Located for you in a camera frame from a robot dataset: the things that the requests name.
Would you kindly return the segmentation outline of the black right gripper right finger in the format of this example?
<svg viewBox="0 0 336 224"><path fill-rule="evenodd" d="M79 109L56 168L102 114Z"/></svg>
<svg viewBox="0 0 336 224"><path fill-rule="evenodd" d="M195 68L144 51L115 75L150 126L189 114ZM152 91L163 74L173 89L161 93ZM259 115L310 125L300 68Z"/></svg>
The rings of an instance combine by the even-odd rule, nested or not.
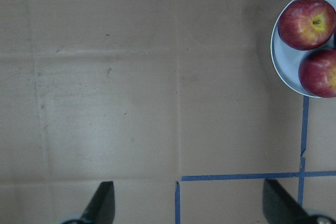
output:
<svg viewBox="0 0 336 224"><path fill-rule="evenodd" d="M265 179L262 191L263 214L268 223L315 223L276 179Z"/></svg>

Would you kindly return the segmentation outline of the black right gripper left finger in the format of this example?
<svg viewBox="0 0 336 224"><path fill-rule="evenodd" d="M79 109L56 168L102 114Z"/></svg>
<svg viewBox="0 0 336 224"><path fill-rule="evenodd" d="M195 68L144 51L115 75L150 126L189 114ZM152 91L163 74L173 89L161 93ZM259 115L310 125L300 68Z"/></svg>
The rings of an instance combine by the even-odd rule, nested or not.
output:
<svg viewBox="0 0 336 224"><path fill-rule="evenodd" d="M115 217L113 181L101 182L80 217L81 223L111 224Z"/></svg>

